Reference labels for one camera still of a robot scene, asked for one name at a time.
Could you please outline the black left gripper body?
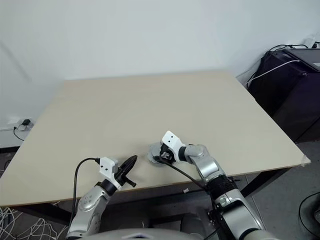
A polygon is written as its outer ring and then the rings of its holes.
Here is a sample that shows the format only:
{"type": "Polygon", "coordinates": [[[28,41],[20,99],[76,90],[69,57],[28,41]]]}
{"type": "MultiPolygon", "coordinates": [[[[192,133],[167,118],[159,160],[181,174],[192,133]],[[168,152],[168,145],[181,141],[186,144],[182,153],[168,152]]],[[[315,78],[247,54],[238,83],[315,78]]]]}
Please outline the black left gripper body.
{"type": "Polygon", "coordinates": [[[123,163],[118,168],[117,173],[114,175],[115,180],[120,184],[121,187],[124,184],[129,184],[133,188],[136,187],[137,184],[127,177],[127,174],[132,170],[133,166],[134,165],[131,163],[123,163]]]}

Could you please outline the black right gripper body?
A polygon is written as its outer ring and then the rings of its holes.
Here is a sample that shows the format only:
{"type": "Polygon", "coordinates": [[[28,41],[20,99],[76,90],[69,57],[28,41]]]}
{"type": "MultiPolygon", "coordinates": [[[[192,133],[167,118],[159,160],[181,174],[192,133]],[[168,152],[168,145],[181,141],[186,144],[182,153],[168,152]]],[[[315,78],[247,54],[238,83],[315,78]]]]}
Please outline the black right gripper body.
{"type": "Polygon", "coordinates": [[[173,164],[175,160],[174,153],[169,149],[169,147],[166,145],[166,152],[159,152],[159,155],[162,158],[162,163],[167,163],[167,164],[173,164]]]}

